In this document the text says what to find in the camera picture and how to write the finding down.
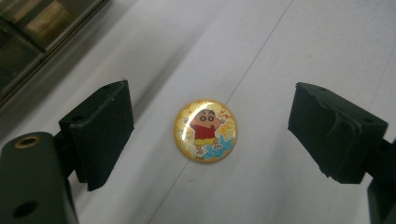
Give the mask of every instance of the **round badge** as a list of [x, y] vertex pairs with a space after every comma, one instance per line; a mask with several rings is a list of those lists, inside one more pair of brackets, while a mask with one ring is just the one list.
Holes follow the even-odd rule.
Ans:
[[219, 161], [230, 154], [236, 133], [233, 113], [213, 100], [198, 100], [184, 106], [174, 127], [178, 148], [198, 162]]

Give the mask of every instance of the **screw hole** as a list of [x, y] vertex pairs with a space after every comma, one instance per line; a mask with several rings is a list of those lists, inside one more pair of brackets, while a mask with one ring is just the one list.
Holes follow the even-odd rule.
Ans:
[[14, 217], [27, 217], [37, 209], [37, 203], [30, 201], [23, 203], [14, 210]]
[[75, 116], [72, 118], [72, 121], [77, 122], [77, 121], [81, 121], [82, 119], [84, 119], [83, 116]]
[[28, 136], [25, 138], [22, 138], [19, 140], [17, 143], [15, 143], [16, 148], [27, 148], [27, 147], [32, 147], [38, 142], [38, 137], [37, 136]]

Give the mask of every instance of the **black plastic part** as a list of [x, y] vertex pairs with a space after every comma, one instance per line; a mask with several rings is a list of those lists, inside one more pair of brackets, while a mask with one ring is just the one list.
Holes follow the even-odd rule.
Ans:
[[87, 182], [88, 190], [102, 187], [134, 129], [128, 82], [102, 87], [59, 123], [58, 139], [77, 152], [79, 181]]
[[393, 158], [393, 161], [390, 164], [393, 176], [393, 186], [395, 186], [394, 190], [396, 191], [396, 140], [393, 141], [391, 146], [390, 157]]
[[377, 185], [388, 191], [395, 191], [395, 170], [392, 167], [396, 162], [396, 147], [383, 140], [378, 148], [369, 150], [364, 169], [375, 179]]
[[78, 223], [51, 134], [29, 133], [3, 147], [0, 222]]
[[76, 167], [82, 170], [73, 142], [67, 142], [62, 132], [57, 133], [53, 137], [53, 140], [55, 141], [56, 150], [58, 151], [64, 178], [69, 177], [72, 172], [77, 169]]
[[372, 224], [396, 223], [396, 194], [373, 180], [367, 189]]
[[322, 87], [297, 83], [289, 130], [320, 170], [340, 183], [359, 184], [370, 149], [388, 124]]

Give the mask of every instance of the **yellow shorts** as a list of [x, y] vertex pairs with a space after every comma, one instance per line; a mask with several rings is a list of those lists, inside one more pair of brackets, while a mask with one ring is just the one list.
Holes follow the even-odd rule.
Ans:
[[213, 145], [216, 138], [206, 138], [206, 139], [195, 139], [194, 144], [196, 146]]

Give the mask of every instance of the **cartoon character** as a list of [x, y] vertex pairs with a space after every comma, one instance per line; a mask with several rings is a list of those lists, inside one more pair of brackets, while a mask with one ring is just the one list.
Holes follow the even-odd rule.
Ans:
[[203, 109], [195, 115], [190, 126], [195, 130], [194, 144], [197, 154], [202, 154], [202, 147], [206, 145], [214, 146], [214, 149], [221, 147], [216, 130], [224, 122], [225, 120], [216, 117], [215, 112], [209, 109]]

